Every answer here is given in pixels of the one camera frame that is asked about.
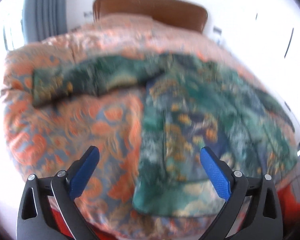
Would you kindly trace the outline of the green patterned silk jacket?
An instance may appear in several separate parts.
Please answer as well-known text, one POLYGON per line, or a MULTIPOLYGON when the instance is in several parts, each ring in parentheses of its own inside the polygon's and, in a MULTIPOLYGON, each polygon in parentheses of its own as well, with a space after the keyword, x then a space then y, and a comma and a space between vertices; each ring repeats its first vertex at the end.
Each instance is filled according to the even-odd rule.
POLYGON ((207 169, 209 159, 199 156, 204 147, 250 177, 281 181, 296 165, 296 146, 283 130, 293 124, 280 104, 233 69, 191 55, 101 56, 38 68, 33 105, 134 86, 145 90, 133 196, 141 213, 193 217, 219 210, 230 185, 207 169))

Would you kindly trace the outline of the red fleece sleeve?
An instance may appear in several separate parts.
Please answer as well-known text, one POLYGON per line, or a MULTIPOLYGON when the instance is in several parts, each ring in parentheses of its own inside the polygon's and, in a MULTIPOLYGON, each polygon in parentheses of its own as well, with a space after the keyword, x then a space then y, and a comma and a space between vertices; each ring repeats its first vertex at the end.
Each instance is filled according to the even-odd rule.
MULTIPOLYGON (((292 191, 292 183, 280 189, 277 193, 283 217, 283 239, 300 239, 300 202, 297 202, 292 191)), ((57 229, 64 235, 72 237, 60 212, 53 209, 52 213, 53 218, 57 223, 57 229)), ((138 219, 143 219, 143 217, 145 216, 140 215, 135 210, 132 211, 133 222, 137 222, 138 219)), ((89 226, 99 239, 119 239, 115 235, 109 233, 109 230, 100 230, 98 227, 91 224, 89 224, 89 226)))

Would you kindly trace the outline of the orange floral bed quilt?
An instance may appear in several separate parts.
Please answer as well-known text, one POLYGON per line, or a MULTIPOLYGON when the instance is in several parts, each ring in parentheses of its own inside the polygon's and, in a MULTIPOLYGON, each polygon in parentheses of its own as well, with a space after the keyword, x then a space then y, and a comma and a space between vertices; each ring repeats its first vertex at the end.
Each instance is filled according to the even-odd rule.
POLYGON ((89 223, 121 238, 194 236, 208 228, 223 200, 217 212, 203 216, 164 217, 138 211, 133 196, 139 175, 139 121, 145 90, 117 88, 103 96, 71 95, 34 106, 33 73, 38 68, 73 65, 101 56, 143 59, 157 54, 216 62, 268 93, 247 68, 203 34, 147 16, 112 14, 71 33, 11 51, 5 59, 0 123, 16 169, 24 179, 32 173, 50 176, 68 168, 89 146, 96 146, 100 162, 76 204, 89 223), (145 217, 133 222, 133 210, 145 217))

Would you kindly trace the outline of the white wardrobe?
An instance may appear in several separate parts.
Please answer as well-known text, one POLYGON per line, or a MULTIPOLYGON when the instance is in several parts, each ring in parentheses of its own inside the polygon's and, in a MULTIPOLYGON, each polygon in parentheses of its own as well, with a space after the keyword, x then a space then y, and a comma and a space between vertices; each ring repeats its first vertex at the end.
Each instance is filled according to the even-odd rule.
POLYGON ((300 7, 296 0, 209 0, 211 36, 278 98, 300 143, 300 7), (213 27, 222 34, 213 33, 213 27))

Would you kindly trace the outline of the grey-blue curtain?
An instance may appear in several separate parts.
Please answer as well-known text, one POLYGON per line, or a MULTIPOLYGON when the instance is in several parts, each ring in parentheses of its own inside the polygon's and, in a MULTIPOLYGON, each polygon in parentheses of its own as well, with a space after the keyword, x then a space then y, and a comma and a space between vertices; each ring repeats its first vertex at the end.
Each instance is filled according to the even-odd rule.
POLYGON ((21 25, 26 44, 66 33, 66 0, 24 0, 21 25))

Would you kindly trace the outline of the brown wooden headboard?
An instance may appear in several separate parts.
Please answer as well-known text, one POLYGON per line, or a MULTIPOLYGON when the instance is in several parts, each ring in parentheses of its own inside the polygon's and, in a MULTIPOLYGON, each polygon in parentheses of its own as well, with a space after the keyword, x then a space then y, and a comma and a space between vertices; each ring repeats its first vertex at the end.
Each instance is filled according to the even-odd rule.
POLYGON ((208 19, 207 10, 181 0, 95 0, 94 20, 112 14, 148 16, 155 21, 177 28, 202 33, 208 19))

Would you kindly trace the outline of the grey wall switch panel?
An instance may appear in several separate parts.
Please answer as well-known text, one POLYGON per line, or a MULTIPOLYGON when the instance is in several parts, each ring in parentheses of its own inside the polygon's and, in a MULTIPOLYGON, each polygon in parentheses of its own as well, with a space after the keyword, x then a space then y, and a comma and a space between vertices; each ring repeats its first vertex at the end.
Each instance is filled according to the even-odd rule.
POLYGON ((213 33, 221 35, 222 34, 222 30, 217 28, 217 27, 213 27, 213 33))

